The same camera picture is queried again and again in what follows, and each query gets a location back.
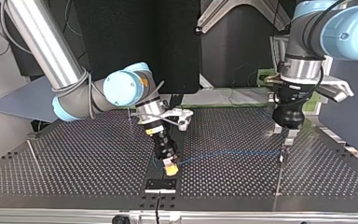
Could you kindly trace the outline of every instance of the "blue joint cap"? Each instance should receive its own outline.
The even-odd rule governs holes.
[[[123,69],[124,71],[128,71],[128,72],[136,72],[136,71],[150,71],[149,66],[147,65],[147,63],[135,63],[133,65],[130,65],[126,68]]]
[[[335,3],[335,0],[315,0],[302,2],[296,6],[295,16],[293,17],[293,20],[298,17],[310,14],[312,12],[325,11]]]
[[[141,66],[133,66],[132,69],[139,71],[140,68]],[[110,74],[105,79],[103,82],[103,93],[106,99],[113,105],[134,105],[144,94],[144,84],[141,78],[131,71],[131,69],[127,71],[120,70]]]
[[[62,119],[63,121],[74,121],[77,120],[78,118],[68,114],[68,112],[66,112],[62,106],[60,105],[60,101],[58,100],[58,97],[55,96],[53,99],[53,108],[54,108],[54,113],[57,115],[57,117],[59,119]]]
[[[358,6],[331,18],[320,38],[325,54],[339,60],[358,61]]]

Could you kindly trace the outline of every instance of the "perforated metal surface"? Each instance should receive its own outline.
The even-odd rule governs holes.
[[[283,173],[282,193],[288,196],[358,198],[358,167],[347,150],[326,144],[319,134],[304,129],[291,147]]]
[[[127,111],[63,123],[0,167],[0,194],[139,195],[153,143]]]
[[[185,138],[181,195],[271,196],[282,137],[264,108],[195,110]]]
[[[271,108],[202,108],[181,149],[177,192],[158,209],[181,211],[358,212],[358,159],[318,128],[305,126],[290,147],[274,195],[283,142],[272,134]],[[63,123],[0,160],[0,207],[154,210],[145,182],[162,178],[153,143],[127,111]]]
[[[185,138],[181,195],[273,196],[283,138],[271,134],[270,113],[270,108],[196,109]],[[348,161],[357,159],[345,151],[304,127],[290,147],[282,196],[358,197],[358,167]]]

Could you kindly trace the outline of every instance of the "blue line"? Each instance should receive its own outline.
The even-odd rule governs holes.
[[[243,155],[243,156],[278,156],[280,154],[279,151],[235,151],[235,150],[223,150],[212,153],[203,154],[197,157],[189,158],[187,160],[179,162],[179,165],[185,165],[192,161],[202,160],[211,158],[219,155]]]

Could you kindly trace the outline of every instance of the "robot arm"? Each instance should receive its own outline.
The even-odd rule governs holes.
[[[303,124],[302,105],[324,78],[324,55],[358,61],[358,6],[337,9],[336,2],[306,1],[296,7],[272,116],[284,128],[295,130]]]
[[[8,15],[45,72],[52,88],[56,115],[64,121],[93,117],[117,106],[136,106],[136,115],[155,142],[158,159],[167,175],[175,175],[177,148],[170,135],[167,117],[179,117],[185,131],[193,113],[186,109],[168,110],[158,95],[158,87],[146,63],[136,63],[92,82],[69,49],[61,30],[43,0],[3,0]]]

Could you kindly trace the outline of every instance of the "yellow object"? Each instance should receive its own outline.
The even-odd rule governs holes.
[[[165,166],[165,174],[167,176],[176,175],[179,171],[179,168],[176,164],[170,164]]]
[[[146,134],[153,134],[153,129],[147,129]]]
[[[147,81],[146,78],[141,78],[141,83],[142,83],[142,85],[144,85],[145,87],[148,87],[148,86],[149,86],[149,82]]]

